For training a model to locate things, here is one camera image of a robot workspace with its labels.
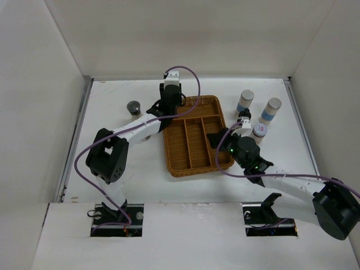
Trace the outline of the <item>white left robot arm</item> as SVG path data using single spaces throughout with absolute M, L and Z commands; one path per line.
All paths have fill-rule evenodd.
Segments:
M 116 181 L 125 171 L 129 148 L 162 132 L 177 116 L 182 104 L 181 84 L 161 83 L 160 99 L 140 118 L 116 130 L 102 128 L 97 132 L 85 164 L 98 178 L 103 204 L 108 208 L 106 215 L 113 224 L 121 224 L 126 218 L 122 207 L 126 199 Z

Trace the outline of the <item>black cap white bottle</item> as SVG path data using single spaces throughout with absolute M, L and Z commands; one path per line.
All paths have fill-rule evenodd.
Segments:
M 239 113 L 239 116 L 241 116 L 242 118 L 248 118 L 250 120 L 251 112 L 248 108 L 245 108 L 244 110 L 242 110 L 242 112 Z

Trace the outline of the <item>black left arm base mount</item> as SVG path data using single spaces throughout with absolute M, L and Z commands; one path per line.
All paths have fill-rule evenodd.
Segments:
M 128 219 L 119 210 L 110 209 L 104 203 L 96 204 L 87 212 L 91 218 L 91 237 L 141 237 L 144 219 L 143 204 L 128 204 L 125 202 L 121 208 L 131 219 Z

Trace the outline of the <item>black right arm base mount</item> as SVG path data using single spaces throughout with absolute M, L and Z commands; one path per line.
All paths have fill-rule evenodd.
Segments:
M 295 221 L 279 218 L 272 209 L 279 197 L 280 193 L 272 193 L 262 202 L 242 205 L 247 237 L 298 236 Z

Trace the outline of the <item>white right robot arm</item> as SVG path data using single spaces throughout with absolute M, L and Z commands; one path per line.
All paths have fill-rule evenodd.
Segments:
M 230 154 L 243 169 L 240 178 L 275 190 L 260 207 L 266 222 L 275 224 L 278 218 L 302 220 L 321 227 L 337 240 L 345 240 L 359 223 L 359 192 L 341 180 L 280 170 L 261 157 L 253 138 L 236 134 L 234 127 L 206 137 L 216 153 Z

